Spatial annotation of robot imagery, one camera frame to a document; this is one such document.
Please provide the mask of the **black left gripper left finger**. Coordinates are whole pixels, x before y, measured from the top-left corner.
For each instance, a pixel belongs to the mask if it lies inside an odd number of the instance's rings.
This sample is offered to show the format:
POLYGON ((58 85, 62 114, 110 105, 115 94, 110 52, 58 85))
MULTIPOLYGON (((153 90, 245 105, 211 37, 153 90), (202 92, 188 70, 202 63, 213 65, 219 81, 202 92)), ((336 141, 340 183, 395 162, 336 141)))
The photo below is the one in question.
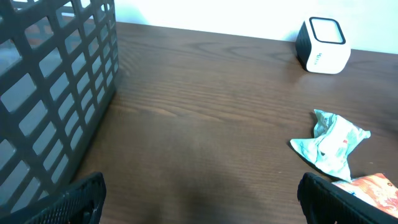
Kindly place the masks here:
POLYGON ((87 223, 98 224, 106 198, 101 172, 93 172, 8 216, 1 223, 87 223))

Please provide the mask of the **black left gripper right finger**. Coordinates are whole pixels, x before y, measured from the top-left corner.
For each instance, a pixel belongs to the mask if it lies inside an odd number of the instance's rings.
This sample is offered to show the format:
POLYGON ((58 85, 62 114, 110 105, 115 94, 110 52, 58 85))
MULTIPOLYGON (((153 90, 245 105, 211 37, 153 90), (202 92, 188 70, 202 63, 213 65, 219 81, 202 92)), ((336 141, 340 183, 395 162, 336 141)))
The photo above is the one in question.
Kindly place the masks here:
POLYGON ((390 223, 397 218, 311 172, 304 173, 297 198, 307 223, 390 223))

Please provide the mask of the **orange small box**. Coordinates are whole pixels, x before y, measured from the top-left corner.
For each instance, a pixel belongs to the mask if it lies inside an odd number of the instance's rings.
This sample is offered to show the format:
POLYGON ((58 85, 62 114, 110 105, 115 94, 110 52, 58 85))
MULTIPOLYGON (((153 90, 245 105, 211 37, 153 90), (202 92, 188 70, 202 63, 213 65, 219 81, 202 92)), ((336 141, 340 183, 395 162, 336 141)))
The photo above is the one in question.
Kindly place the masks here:
POLYGON ((397 187, 382 173, 337 181, 333 185, 397 218, 397 187))

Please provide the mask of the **light green tissue pack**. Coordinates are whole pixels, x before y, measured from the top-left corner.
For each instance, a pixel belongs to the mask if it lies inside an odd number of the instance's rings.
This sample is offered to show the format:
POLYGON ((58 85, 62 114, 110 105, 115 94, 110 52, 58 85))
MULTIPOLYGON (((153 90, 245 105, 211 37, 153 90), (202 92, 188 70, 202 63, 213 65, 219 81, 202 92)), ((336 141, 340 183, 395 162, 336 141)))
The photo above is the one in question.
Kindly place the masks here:
POLYGON ((338 114, 322 110, 315 110, 314 113, 317 123, 313 137, 291 139, 290 145, 323 173, 351 182, 348 156, 362 140, 371 137, 371 132, 338 114))

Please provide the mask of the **white barcode scanner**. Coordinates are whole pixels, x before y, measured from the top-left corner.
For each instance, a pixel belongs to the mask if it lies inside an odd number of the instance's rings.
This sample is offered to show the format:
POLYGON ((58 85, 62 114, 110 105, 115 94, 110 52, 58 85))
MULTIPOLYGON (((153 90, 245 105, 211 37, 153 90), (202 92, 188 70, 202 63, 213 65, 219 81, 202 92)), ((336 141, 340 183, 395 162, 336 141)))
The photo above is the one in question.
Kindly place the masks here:
POLYGON ((351 47, 338 21, 324 17, 304 20, 295 49, 303 68, 312 73, 340 73, 351 55, 351 47))

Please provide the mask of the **grey plastic basket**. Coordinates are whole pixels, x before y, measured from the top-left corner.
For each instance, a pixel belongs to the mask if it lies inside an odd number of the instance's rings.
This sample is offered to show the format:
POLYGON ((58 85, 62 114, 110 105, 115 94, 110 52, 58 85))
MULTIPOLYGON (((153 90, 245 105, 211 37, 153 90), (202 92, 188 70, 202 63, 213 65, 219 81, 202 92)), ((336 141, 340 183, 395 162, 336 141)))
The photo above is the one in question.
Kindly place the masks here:
POLYGON ((1 215, 67 185, 115 92, 113 0, 1 2, 1 215))

